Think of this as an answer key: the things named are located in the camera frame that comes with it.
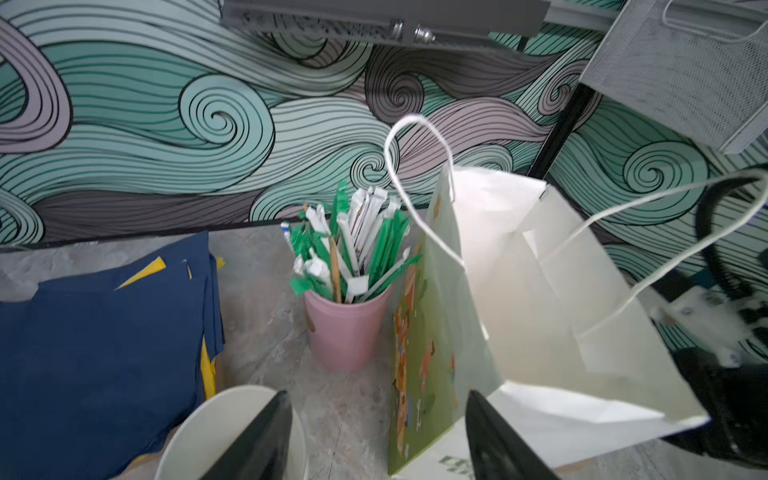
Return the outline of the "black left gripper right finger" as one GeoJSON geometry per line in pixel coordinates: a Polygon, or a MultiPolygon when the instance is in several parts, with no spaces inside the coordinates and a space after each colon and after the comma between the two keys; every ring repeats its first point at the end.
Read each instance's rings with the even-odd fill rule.
{"type": "Polygon", "coordinates": [[[465,426],[475,479],[558,479],[554,471],[476,390],[468,394],[465,426]]]}

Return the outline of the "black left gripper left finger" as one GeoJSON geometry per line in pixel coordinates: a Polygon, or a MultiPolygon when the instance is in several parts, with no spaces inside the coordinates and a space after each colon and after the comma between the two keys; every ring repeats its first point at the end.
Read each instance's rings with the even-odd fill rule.
{"type": "Polygon", "coordinates": [[[282,479],[292,424],[288,394],[278,391],[201,479],[282,479]]]}

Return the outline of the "white paper takeout bag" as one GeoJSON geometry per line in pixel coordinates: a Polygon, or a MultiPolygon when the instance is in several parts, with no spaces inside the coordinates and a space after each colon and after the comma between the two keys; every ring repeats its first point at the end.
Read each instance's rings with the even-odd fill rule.
{"type": "Polygon", "coordinates": [[[462,479],[477,394],[548,467],[700,428],[710,415],[640,301],[725,227],[629,285],[583,219],[543,180],[460,167],[447,141],[424,238],[395,320],[396,479],[462,479]]]}

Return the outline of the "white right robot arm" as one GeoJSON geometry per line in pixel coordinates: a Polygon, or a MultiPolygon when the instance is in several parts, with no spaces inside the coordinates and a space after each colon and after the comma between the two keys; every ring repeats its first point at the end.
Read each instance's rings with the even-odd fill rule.
{"type": "Polygon", "coordinates": [[[710,416],[665,437],[698,456],[767,467],[767,303],[716,245],[703,270],[674,269],[639,296],[677,369],[710,416]]]}

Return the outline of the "stack of paper cups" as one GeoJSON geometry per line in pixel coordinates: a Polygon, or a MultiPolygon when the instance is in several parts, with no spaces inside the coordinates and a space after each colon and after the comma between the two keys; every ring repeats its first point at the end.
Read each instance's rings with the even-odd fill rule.
{"type": "MultiPolygon", "coordinates": [[[[264,386],[229,388],[197,408],[177,430],[156,471],[157,479],[201,479],[278,391],[264,386]]],[[[288,464],[282,479],[308,477],[308,448],[293,409],[288,464]]]]}

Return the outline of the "dark blue napkin stack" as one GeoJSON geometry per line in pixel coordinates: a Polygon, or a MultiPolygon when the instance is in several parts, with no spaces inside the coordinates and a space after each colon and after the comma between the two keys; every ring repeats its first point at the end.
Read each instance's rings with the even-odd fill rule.
{"type": "Polygon", "coordinates": [[[110,479],[160,451],[223,352],[217,261],[199,233],[1,306],[1,475],[110,479]],[[160,256],[166,268],[117,289],[160,256]]]}

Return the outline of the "green white wrapped straws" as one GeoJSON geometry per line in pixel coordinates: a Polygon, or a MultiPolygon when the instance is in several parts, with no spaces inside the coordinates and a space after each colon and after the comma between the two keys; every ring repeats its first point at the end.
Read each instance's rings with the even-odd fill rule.
{"type": "Polygon", "coordinates": [[[411,218],[401,199],[379,187],[351,192],[341,182],[329,208],[305,204],[298,218],[297,224],[280,224],[294,255],[290,286],[297,295],[364,303],[381,296],[422,258],[405,245],[411,218]]]}

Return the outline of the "black wall shelf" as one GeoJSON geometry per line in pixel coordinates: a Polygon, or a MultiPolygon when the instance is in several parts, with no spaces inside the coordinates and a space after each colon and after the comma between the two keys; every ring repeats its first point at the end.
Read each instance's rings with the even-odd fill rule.
{"type": "Polygon", "coordinates": [[[223,1],[220,23],[378,45],[482,51],[500,46],[492,32],[533,37],[548,1],[276,0],[223,1]]]}

